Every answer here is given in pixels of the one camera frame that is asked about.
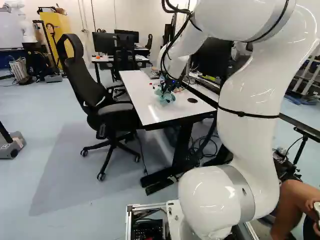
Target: yellow panel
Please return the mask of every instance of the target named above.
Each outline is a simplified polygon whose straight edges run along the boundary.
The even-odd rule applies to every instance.
[[[44,21],[45,31],[49,38],[49,44],[51,46],[55,62],[57,63],[59,57],[55,43],[58,42],[58,40],[61,38],[63,34],[72,33],[69,24],[69,18],[66,15],[62,15],[56,12],[40,12],[40,18],[42,21]],[[50,32],[50,24],[54,26],[54,39],[53,34]],[[65,43],[65,50],[68,57],[74,56],[74,51],[69,41]]]

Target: teal object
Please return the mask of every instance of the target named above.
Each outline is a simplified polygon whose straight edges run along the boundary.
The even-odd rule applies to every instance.
[[[169,92],[169,91],[166,91],[165,93],[163,93],[163,92],[161,91],[161,88],[160,88],[160,87],[158,87],[158,88],[154,91],[154,93],[159,96],[159,102],[160,102],[161,105],[167,105],[167,104],[169,104],[169,103],[171,103],[171,102],[174,102],[174,101],[176,100],[175,95],[173,95],[173,94],[172,94],[171,92]]]

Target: white desk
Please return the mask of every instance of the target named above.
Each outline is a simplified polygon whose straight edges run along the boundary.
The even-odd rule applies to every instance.
[[[198,77],[197,74],[192,73],[192,72],[189,73],[189,76],[192,77],[192,78],[200,78],[200,77]],[[189,84],[189,86],[190,86],[191,88],[195,89],[196,91],[198,91],[199,93],[207,96],[207,97],[210,98],[211,100],[215,101],[216,103],[219,102],[219,95],[216,94],[215,92],[209,90],[208,88],[206,88],[206,87],[204,87],[204,86],[202,86],[202,85],[200,85],[200,84],[197,84],[197,83],[195,83],[195,84]]]
[[[144,66],[142,65],[143,68],[146,67],[145,66],[146,63],[150,63],[150,60],[148,58],[146,58],[145,56],[138,55],[138,54],[135,55],[135,60],[137,63],[144,64]],[[104,56],[101,56],[99,59],[96,58],[95,56],[93,56],[93,57],[91,57],[91,62],[94,64],[96,80],[99,84],[101,84],[98,64],[100,64],[100,63],[112,64],[114,62],[114,56],[104,55]]]
[[[146,47],[138,47],[134,49],[135,51],[150,51],[148,48]]]
[[[135,60],[137,62],[150,62],[150,60],[145,57],[145,56],[141,56],[141,55],[135,55]],[[99,59],[96,58],[95,56],[93,56],[91,58],[91,62],[92,63],[113,63],[114,62],[114,56],[107,56],[107,55],[104,55],[104,56],[101,56]]]
[[[161,105],[159,96],[153,89],[153,84],[157,87],[160,79],[151,80],[145,72],[140,70],[119,73],[144,129],[155,130],[172,125],[180,126],[172,166],[140,179],[141,186],[149,195],[173,184],[169,177],[195,166],[195,162],[187,160],[193,124],[204,118],[213,117],[216,109],[187,89],[175,93],[174,102]],[[188,101],[189,98],[196,99],[198,102],[191,103]]]
[[[150,85],[150,83],[159,84],[159,79],[151,80],[140,70],[119,73],[143,126],[216,111],[214,107],[187,89],[175,93],[176,100],[163,106],[153,86]],[[189,98],[198,102],[191,103],[188,101]]]

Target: chair backrest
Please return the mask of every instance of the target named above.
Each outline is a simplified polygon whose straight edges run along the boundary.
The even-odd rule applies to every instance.
[[[65,41],[69,40],[73,48],[73,57],[68,57]],[[61,61],[63,71],[66,73],[72,86],[74,94],[82,109],[90,114],[96,112],[96,105],[104,97],[108,98],[110,104],[114,103],[111,94],[97,83],[90,75],[83,59],[84,47],[77,35],[73,33],[63,34],[56,44],[56,49]]]
[[[117,47],[113,53],[112,77],[119,80],[119,71],[139,70],[136,61],[135,45],[133,39],[129,37],[121,38],[125,34],[117,35]]]
[[[149,34],[148,35],[148,42],[147,42],[147,44],[145,45],[145,48],[146,49],[151,49],[151,47],[152,47],[152,39],[153,39],[153,36],[152,36],[152,34]]]

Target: black hole on desk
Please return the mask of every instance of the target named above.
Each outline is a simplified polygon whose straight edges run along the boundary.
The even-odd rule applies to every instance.
[[[198,102],[197,99],[194,99],[192,97],[188,98],[187,100],[188,100],[189,103],[192,103],[192,104],[196,104]]]

